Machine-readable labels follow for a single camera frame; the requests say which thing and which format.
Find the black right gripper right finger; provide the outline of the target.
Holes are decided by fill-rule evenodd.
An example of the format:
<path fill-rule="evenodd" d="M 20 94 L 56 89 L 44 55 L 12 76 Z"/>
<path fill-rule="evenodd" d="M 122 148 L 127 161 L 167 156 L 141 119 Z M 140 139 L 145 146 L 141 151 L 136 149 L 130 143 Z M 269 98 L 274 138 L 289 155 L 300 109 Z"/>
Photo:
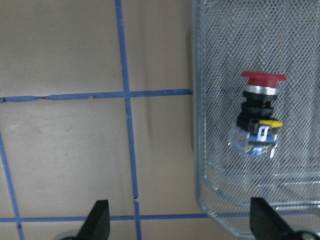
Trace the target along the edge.
<path fill-rule="evenodd" d="M 256 240 L 297 240 L 296 232 L 262 197 L 250 199 L 250 230 Z"/>

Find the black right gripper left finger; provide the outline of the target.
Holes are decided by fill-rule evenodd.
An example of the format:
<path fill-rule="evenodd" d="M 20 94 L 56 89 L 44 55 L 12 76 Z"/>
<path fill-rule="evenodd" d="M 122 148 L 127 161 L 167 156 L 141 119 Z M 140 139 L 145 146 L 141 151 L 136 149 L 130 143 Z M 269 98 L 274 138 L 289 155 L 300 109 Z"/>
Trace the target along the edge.
<path fill-rule="evenodd" d="M 77 240 L 107 240 L 110 235 L 109 201 L 97 200 L 79 230 Z"/>

